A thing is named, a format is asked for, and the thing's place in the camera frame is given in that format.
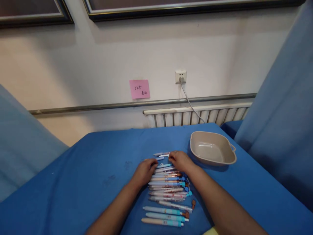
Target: electrical outlet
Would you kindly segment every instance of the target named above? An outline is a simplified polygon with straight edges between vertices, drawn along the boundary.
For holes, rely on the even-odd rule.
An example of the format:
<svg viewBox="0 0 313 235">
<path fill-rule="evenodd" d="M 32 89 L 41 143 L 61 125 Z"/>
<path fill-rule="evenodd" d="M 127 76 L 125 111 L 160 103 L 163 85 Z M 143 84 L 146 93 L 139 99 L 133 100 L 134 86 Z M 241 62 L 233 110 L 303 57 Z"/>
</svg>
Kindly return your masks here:
<svg viewBox="0 0 313 235">
<path fill-rule="evenodd" d="M 175 71 L 175 83 L 180 84 L 179 79 L 183 79 L 183 83 L 187 82 L 187 71 L 186 70 L 176 70 Z"/>
</svg>

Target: blue fabric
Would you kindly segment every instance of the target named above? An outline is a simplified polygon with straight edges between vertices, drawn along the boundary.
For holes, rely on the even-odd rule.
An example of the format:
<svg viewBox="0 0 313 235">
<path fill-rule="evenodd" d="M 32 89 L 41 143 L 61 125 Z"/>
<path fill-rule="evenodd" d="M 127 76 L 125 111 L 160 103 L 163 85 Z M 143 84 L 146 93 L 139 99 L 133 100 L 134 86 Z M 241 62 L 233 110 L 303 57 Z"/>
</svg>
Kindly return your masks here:
<svg viewBox="0 0 313 235">
<path fill-rule="evenodd" d="M 235 136 L 313 211 L 313 1 L 302 7 Z"/>
<path fill-rule="evenodd" d="M 0 201 L 68 149 L 0 85 Z"/>
<path fill-rule="evenodd" d="M 194 131 L 222 134 L 237 162 L 212 167 L 190 154 Z M 90 133 L 0 204 L 0 234 L 83 234 L 130 180 L 137 165 L 157 152 L 188 152 L 269 234 L 312 234 L 313 214 L 216 124 Z M 213 225 L 195 189 L 183 204 L 196 207 L 182 228 L 141 222 L 148 189 L 138 196 L 121 234 L 203 234 Z"/>
<path fill-rule="evenodd" d="M 230 138 L 234 139 L 237 131 L 239 130 L 243 120 L 239 121 L 229 121 L 225 122 L 222 126 L 221 129 L 225 131 L 227 135 L 229 135 Z"/>
</svg>

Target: pink sticky note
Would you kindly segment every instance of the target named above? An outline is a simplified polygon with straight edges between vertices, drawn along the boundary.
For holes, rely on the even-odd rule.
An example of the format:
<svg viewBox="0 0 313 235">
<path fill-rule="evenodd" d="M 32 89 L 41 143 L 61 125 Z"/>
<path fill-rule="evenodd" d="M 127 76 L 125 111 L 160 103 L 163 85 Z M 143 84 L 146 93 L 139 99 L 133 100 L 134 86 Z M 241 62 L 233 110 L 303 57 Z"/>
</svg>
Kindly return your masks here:
<svg viewBox="0 0 313 235">
<path fill-rule="evenodd" d="M 150 98 L 149 82 L 144 80 L 129 80 L 132 99 Z"/>
</svg>

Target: white radiator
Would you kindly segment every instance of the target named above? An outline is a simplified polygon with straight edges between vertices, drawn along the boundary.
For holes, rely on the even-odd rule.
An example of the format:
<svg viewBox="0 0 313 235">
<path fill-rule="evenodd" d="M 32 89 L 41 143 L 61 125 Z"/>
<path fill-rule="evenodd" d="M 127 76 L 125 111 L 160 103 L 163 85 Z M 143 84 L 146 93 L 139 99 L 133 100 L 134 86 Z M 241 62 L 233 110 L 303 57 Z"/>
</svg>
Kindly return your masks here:
<svg viewBox="0 0 313 235">
<path fill-rule="evenodd" d="M 252 102 L 195 106 L 195 111 L 207 123 L 222 125 L 228 121 L 243 120 Z M 184 126 L 203 123 L 191 107 L 145 110 L 149 127 Z"/>
</svg>

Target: retractable pen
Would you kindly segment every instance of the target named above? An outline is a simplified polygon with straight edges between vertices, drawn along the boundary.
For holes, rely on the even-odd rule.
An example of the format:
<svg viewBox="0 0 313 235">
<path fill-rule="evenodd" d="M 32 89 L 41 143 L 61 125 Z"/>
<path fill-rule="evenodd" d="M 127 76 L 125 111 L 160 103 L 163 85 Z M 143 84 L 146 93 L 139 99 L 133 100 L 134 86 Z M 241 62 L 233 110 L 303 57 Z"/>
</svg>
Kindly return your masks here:
<svg viewBox="0 0 313 235">
<path fill-rule="evenodd" d="M 176 169 L 174 166 L 164 167 L 164 168 L 158 168 L 154 171 L 154 173 L 160 173 L 163 171 L 170 171 Z"/>
<path fill-rule="evenodd" d="M 192 213 L 193 209 L 188 206 L 182 206 L 182 205 L 177 205 L 168 201 L 157 201 L 157 203 L 163 205 L 163 206 L 169 206 L 169 207 L 174 207 L 174 208 L 179 208 L 184 211 L 188 211 L 189 213 Z"/>
<path fill-rule="evenodd" d="M 179 173 L 178 170 L 175 170 L 175 171 L 166 171 L 166 172 L 155 172 L 154 175 L 168 175 L 168 174 L 176 174 L 176 173 Z"/>
<path fill-rule="evenodd" d="M 189 219 L 185 219 L 185 217 L 180 216 L 180 215 L 167 215 L 167 214 L 148 212 L 146 213 L 146 216 L 149 218 L 166 219 L 166 220 L 173 220 L 173 221 L 180 221 L 180 222 L 189 221 Z"/>
<path fill-rule="evenodd" d="M 165 152 L 165 153 L 163 153 L 163 152 L 161 152 L 161 153 L 155 153 L 155 154 L 153 154 L 153 156 L 160 156 L 160 155 L 164 155 L 164 154 L 170 154 L 170 152 Z"/>
<path fill-rule="evenodd" d="M 189 213 L 186 212 L 181 212 L 179 210 L 174 210 L 174 209 L 167 209 L 167 208 L 159 208 L 159 207 L 149 207 L 145 206 L 143 207 L 145 211 L 151 211 L 151 212 L 158 212 L 158 213 L 164 213 L 164 214 L 173 214 L 173 215 L 182 215 L 185 218 L 189 219 Z"/>
<path fill-rule="evenodd" d="M 179 180 L 182 181 L 182 178 L 179 177 L 163 177 L 163 178 L 151 178 L 150 181 L 169 181 L 169 180 Z"/>
<path fill-rule="evenodd" d="M 184 225 L 184 223 L 182 223 L 182 222 L 173 221 L 173 220 L 142 218 L 141 221 L 146 223 L 146 224 L 168 225 L 168 226 L 175 226 L 175 227 L 181 227 Z"/>
<path fill-rule="evenodd" d="M 169 166 L 172 166 L 172 164 L 169 163 L 169 164 L 164 164 L 164 165 L 158 165 L 158 166 L 156 167 L 156 169 L 165 168 L 165 167 L 169 167 Z"/>
<path fill-rule="evenodd" d="M 181 187 L 180 185 L 149 185 L 148 186 L 149 187 L 149 189 L 156 189 L 156 190 L 158 190 L 158 189 L 160 189 L 160 190 L 162 190 L 162 189 L 164 189 L 164 188 L 178 188 L 178 187 Z"/>
<path fill-rule="evenodd" d="M 152 175 L 152 178 L 162 178 L 162 177 L 181 177 L 182 174 L 162 174 L 162 175 Z"/>
<path fill-rule="evenodd" d="M 185 201 L 184 198 L 179 197 L 159 197 L 159 196 L 151 196 L 149 197 L 150 201 Z"/>
<path fill-rule="evenodd" d="M 174 193 L 163 193 L 163 192 L 149 192 L 151 196 L 162 196 L 162 197 L 179 197 L 179 198 L 186 198 L 186 194 L 174 194 Z"/>
<path fill-rule="evenodd" d="M 175 193 L 175 192 L 182 192 L 184 189 L 182 187 L 176 188 L 149 188 L 150 191 L 158 191 L 164 193 Z"/>
<path fill-rule="evenodd" d="M 161 185 L 161 186 L 183 186 L 185 187 L 186 184 L 185 182 L 167 182 L 167 181 L 150 181 L 148 183 L 148 185 L 151 185 L 151 186 L 158 186 L 158 185 Z"/>
</svg>

